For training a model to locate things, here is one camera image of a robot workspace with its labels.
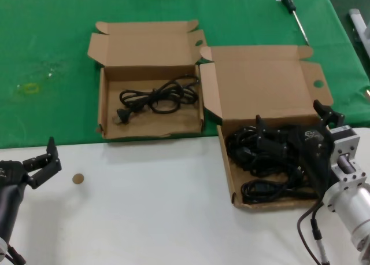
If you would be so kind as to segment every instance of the white table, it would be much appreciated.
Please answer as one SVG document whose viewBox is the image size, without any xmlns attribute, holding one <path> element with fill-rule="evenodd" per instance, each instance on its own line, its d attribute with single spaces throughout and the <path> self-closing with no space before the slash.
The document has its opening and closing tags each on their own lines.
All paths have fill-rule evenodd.
<svg viewBox="0 0 370 265">
<path fill-rule="evenodd" d="M 370 171 L 370 130 L 358 133 L 358 162 Z M 296 229 L 303 209 L 232 206 L 217 137 L 58 150 L 63 170 L 39 189 L 27 188 L 12 235 L 27 264 L 314 264 Z M 44 152 L 0 150 L 0 159 Z M 85 176 L 81 185 L 72 183 L 76 173 Z M 318 221 L 331 264 L 356 264 L 337 215 L 322 208 Z M 308 219 L 303 229 L 317 253 Z"/>
</svg>

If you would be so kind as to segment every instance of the cardboard box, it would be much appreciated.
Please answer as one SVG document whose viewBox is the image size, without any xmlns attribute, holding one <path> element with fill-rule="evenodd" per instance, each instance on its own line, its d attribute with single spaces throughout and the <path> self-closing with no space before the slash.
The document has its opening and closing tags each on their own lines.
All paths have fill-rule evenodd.
<svg viewBox="0 0 370 265">
<path fill-rule="evenodd" d="M 119 94 L 126 89 L 151 91 L 185 74 L 199 77 L 195 64 L 200 48 L 206 46 L 197 21 L 157 23 L 97 22 L 101 34 L 92 34 L 88 55 L 102 64 L 98 125 L 103 138 L 165 137 L 201 133 L 203 100 L 200 85 L 194 105 L 182 105 L 175 113 L 159 115 L 149 108 L 133 113 L 128 124 L 113 122 L 116 110 L 124 108 Z M 180 80 L 180 84 L 193 80 Z"/>
<path fill-rule="evenodd" d="M 205 108 L 219 116 L 221 150 L 231 202 L 236 207 L 291 208 L 312 200 L 284 198 L 273 203 L 244 204 L 241 186 L 255 179 L 227 156 L 225 138 L 245 125 L 255 125 L 260 115 L 270 127 L 287 123 L 318 121 L 313 101 L 331 105 L 333 99 L 320 64 L 304 59 L 312 56 L 307 46 L 203 47 L 201 64 Z"/>
</svg>

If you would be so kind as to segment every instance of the box hole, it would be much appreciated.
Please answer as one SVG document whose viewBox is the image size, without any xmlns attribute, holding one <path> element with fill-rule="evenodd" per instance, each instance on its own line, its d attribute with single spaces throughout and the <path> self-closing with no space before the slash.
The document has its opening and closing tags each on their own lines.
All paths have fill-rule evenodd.
<svg viewBox="0 0 370 265">
<path fill-rule="evenodd" d="M 317 87 L 319 89 L 319 88 L 322 88 L 324 86 L 324 82 L 321 81 L 321 80 L 316 80 L 316 81 L 313 82 L 313 85 L 314 85 L 314 87 Z"/>
</svg>

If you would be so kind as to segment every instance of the wet stain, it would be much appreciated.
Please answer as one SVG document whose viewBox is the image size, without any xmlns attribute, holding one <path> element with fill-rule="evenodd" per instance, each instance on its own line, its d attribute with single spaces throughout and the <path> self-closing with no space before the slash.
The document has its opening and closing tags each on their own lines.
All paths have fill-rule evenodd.
<svg viewBox="0 0 370 265">
<path fill-rule="evenodd" d="M 17 88 L 21 94 L 35 94 L 40 92 L 40 85 L 37 83 L 19 84 Z"/>
</svg>

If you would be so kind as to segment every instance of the green cloth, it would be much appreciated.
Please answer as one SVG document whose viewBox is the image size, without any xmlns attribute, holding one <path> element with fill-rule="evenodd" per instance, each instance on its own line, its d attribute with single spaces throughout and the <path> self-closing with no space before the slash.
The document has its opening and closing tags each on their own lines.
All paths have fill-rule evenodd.
<svg viewBox="0 0 370 265">
<path fill-rule="evenodd" d="M 330 1 L 294 1 L 335 110 L 370 125 L 369 81 Z M 0 13 L 0 148 L 51 135 L 59 145 L 105 141 L 95 132 L 99 71 L 86 54 L 97 21 L 198 19 L 210 46 L 304 44 L 276 0 L 0 0 Z M 205 135 L 215 134 L 207 119 Z"/>
</svg>

